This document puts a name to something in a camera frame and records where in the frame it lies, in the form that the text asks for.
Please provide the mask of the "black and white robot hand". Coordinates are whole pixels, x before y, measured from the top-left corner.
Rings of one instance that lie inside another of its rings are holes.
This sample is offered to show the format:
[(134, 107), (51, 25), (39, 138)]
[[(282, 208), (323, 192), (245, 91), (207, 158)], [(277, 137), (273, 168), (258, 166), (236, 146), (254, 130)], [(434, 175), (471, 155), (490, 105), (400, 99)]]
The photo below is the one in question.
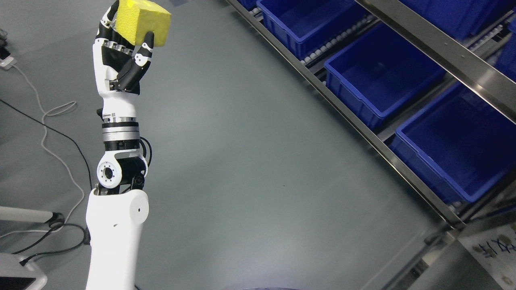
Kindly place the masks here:
[(136, 120), (139, 83), (151, 65), (154, 50), (152, 31), (145, 34), (136, 50), (114, 29), (118, 8), (116, 0), (102, 16), (92, 46), (96, 89), (103, 99), (100, 117), (107, 123)]

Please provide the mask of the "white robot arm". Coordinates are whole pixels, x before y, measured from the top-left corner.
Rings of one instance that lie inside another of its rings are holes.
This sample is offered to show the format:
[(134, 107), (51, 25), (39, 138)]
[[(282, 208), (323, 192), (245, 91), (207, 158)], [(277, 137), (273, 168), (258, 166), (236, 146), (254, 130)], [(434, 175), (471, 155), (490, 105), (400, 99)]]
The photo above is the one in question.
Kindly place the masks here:
[(140, 151), (135, 114), (103, 114), (105, 153), (96, 167), (85, 220), (92, 256), (87, 290), (133, 290), (149, 198), (143, 190), (148, 166)]

